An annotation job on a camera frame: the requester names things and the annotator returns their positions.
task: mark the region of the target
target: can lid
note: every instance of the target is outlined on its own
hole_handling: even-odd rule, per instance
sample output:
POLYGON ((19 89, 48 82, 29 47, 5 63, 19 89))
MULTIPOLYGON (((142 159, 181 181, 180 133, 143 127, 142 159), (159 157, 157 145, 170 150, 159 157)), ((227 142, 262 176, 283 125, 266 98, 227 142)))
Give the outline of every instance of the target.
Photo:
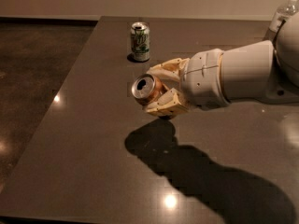
POLYGON ((132 94, 136 99, 146 99, 155 88, 155 79, 150 74, 144 74, 136 79, 132 86, 132 94))
POLYGON ((146 30, 148 27, 149 27, 149 25, 146 22, 141 22, 141 21, 135 22, 132 25, 132 28, 134 30, 139 30, 139 31, 146 30))

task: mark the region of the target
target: beige wall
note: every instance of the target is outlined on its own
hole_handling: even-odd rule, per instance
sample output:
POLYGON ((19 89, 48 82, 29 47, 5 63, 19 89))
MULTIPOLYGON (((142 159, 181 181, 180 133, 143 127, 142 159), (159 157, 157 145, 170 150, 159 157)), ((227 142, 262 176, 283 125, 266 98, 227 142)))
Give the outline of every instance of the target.
POLYGON ((0 16, 98 19, 100 16, 271 20, 285 0, 0 0, 0 16))

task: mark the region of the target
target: robotic arm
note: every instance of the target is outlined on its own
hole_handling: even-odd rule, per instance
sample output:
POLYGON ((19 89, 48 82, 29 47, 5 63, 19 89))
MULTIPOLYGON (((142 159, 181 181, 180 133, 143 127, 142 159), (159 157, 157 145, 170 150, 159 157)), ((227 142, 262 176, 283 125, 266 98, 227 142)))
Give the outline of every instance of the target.
POLYGON ((263 41, 227 51, 213 49, 157 64, 135 81, 132 93, 147 113, 170 118, 193 106, 208 110, 241 99, 297 103, 298 27, 299 13, 281 27, 276 44, 263 41), (178 82, 179 91, 166 87, 164 79, 178 82))

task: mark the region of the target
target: floor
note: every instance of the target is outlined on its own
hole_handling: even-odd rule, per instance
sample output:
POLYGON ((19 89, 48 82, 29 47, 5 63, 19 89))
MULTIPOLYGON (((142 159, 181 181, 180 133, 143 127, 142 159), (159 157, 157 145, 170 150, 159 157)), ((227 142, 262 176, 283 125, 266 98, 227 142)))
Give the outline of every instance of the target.
POLYGON ((0 19, 0 191, 95 24, 0 19))

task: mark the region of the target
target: can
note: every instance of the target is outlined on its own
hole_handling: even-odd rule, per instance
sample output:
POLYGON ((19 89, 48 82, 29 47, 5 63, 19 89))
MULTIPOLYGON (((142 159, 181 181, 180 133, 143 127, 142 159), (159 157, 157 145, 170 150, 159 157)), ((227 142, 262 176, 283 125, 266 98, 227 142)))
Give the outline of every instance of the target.
POLYGON ((132 86, 132 95, 141 105, 157 101, 166 92, 163 82, 150 74, 138 77, 132 86))
POLYGON ((150 28, 145 22, 135 22, 131 27, 132 58, 145 62, 150 58, 150 28))

